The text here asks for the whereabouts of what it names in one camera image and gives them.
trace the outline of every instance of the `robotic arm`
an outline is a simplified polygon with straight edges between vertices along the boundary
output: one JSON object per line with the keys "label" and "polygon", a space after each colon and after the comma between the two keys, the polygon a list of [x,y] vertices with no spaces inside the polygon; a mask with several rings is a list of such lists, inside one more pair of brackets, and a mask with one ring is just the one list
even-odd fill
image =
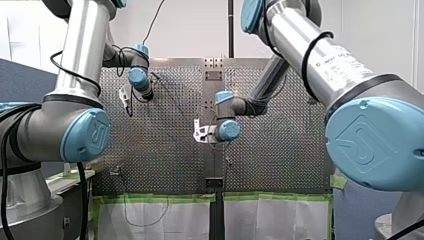
{"label": "robotic arm", "polygon": [[[147,47],[117,47],[109,32],[109,21],[125,1],[44,3],[67,21],[68,32],[61,63],[55,64],[60,69],[56,87],[42,104],[0,103],[1,220],[7,239],[14,239],[13,235],[16,239],[61,238],[62,200],[51,196],[40,162],[87,162],[106,148],[110,119],[98,99],[102,66],[131,67],[128,85],[146,101],[153,98],[147,79]],[[33,227],[40,224],[51,231]]]}
{"label": "robotic arm", "polygon": [[424,97],[400,77],[360,63],[318,27],[320,16],[316,0],[244,2],[243,31],[284,59],[270,60],[247,99],[217,93],[218,124],[210,140],[234,140],[240,134],[236,116],[264,114],[290,66],[310,96],[326,106],[327,150],[345,175],[377,190],[424,188]]}

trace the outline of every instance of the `black strap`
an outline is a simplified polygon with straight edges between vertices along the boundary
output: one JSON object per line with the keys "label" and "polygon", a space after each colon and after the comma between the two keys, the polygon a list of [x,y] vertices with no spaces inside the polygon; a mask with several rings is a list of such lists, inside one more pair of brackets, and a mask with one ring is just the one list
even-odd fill
{"label": "black strap", "polygon": [[303,85],[306,88],[306,91],[308,91],[309,95],[314,98],[316,101],[319,102],[319,100],[317,99],[317,97],[315,96],[314,92],[312,91],[311,87],[309,86],[308,83],[308,61],[309,61],[309,56],[311,55],[312,50],[315,48],[315,46],[317,45],[317,43],[324,38],[334,38],[334,34],[332,32],[323,32],[320,35],[318,35],[317,38],[315,38],[310,44],[308,49],[305,52],[305,55],[303,56],[303,60],[302,60],[302,80],[303,80]]}
{"label": "black strap", "polygon": [[19,149],[19,144],[18,144],[18,129],[19,129],[19,125],[20,125],[20,121],[19,121],[18,124],[16,124],[15,126],[13,126],[12,131],[10,132],[10,136],[9,136],[10,148],[12,149],[12,152],[16,155],[16,157],[18,157],[20,160],[22,160],[24,162],[33,163],[33,161],[31,161],[28,158],[26,158],[22,154],[21,150]]}
{"label": "black strap", "polygon": [[21,174],[26,172],[32,172],[40,168],[41,168],[41,163],[34,163],[31,165],[26,165],[22,167],[7,168],[7,175],[10,176],[10,175],[16,175],[16,174]]}
{"label": "black strap", "polygon": [[372,78],[368,81],[362,82],[352,88],[349,92],[347,92],[345,95],[343,95],[341,98],[339,98],[327,111],[327,114],[325,116],[325,124],[327,124],[328,120],[330,119],[331,115],[343,104],[353,100],[363,92],[367,91],[370,88],[373,88],[377,85],[380,85],[382,83],[390,82],[390,81],[403,81],[399,76],[394,74],[385,74],[380,75],[375,78]]}
{"label": "black strap", "polygon": [[50,102],[50,101],[64,101],[64,102],[81,103],[81,104],[84,104],[84,105],[103,109],[103,106],[96,101],[93,101],[93,100],[88,99],[88,98],[74,96],[74,95],[52,94],[52,95],[47,95],[43,98],[43,102]]}

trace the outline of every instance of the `light blue end cap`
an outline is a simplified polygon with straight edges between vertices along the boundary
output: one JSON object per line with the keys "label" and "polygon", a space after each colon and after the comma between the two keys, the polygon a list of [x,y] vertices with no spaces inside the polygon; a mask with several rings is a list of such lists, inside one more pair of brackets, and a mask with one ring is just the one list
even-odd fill
{"label": "light blue end cap", "polygon": [[370,97],[340,107],[326,127],[331,159],[362,186],[383,191],[424,188],[424,110]]}
{"label": "light blue end cap", "polygon": [[119,8],[124,8],[127,6],[127,0],[116,0],[116,5]]}
{"label": "light blue end cap", "polygon": [[18,107],[20,105],[25,104],[31,104],[30,102],[7,102],[7,103],[0,103],[0,112]]}
{"label": "light blue end cap", "polygon": [[219,126],[219,138],[223,141],[233,141],[240,137],[240,124],[234,120],[226,120]]}
{"label": "light blue end cap", "polygon": [[244,0],[241,11],[241,29],[245,33],[253,33],[259,25],[259,17],[263,10],[262,0]]}
{"label": "light blue end cap", "polygon": [[81,113],[68,127],[60,146],[63,161],[88,162],[98,158],[106,148],[110,119],[105,111],[91,108]]}
{"label": "light blue end cap", "polygon": [[134,48],[137,49],[138,51],[146,54],[147,56],[149,56],[149,48],[146,47],[146,45],[143,45],[141,43],[137,43],[136,45],[134,45]]}
{"label": "light blue end cap", "polygon": [[128,80],[130,81],[131,86],[133,86],[137,91],[144,91],[149,88],[149,79],[142,68],[131,68],[128,73]]}
{"label": "light blue end cap", "polygon": [[232,91],[220,91],[215,94],[215,103],[219,104],[232,98],[234,98]]}

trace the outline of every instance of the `perforated metal panel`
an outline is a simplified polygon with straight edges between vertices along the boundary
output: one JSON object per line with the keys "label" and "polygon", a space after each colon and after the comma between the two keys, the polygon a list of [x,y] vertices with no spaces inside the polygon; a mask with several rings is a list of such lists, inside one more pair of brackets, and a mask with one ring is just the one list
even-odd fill
{"label": "perforated metal panel", "polygon": [[[266,64],[254,61],[226,59],[226,87],[247,96]],[[286,81],[266,115],[238,118],[242,135],[226,151],[226,191],[329,191],[332,163],[324,144],[325,109],[308,104],[309,95],[294,71]]]}
{"label": "perforated metal panel", "polygon": [[[111,141],[95,178],[96,195],[123,192],[204,192],[201,145],[193,139],[193,119],[199,118],[203,71],[201,59],[152,61],[154,99],[133,100],[129,118],[118,97],[126,83],[115,69],[103,69],[102,98],[112,120]],[[121,166],[121,176],[110,171]]]}
{"label": "perforated metal panel", "polygon": [[[225,59],[227,88],[247,96],[267,61]],[[204,59],[153,60],[151,70],[161,80],[151,79],[151,102],[133,103],[133,118],[118,98],[127,71],[118,78],[115,69],[103,70],[101,100],[112,119],[112,134],[98,165],[96,195],[206,191],[205,168],[214,160],[203,159],[204,145],[192,137],[193,119],[201,118],[205,108],[204,68]],[[230,145],[225,158],[215,159],[223,161],[225,169],[219,172],[225,175],[226,191],[326,192],[332,165],[325,158],[324,108],[309,105],[308,99],[300,78],[291,73],[266,116],[238,118],[241,139]],[[117,166],[121,176],[111,176]]]}

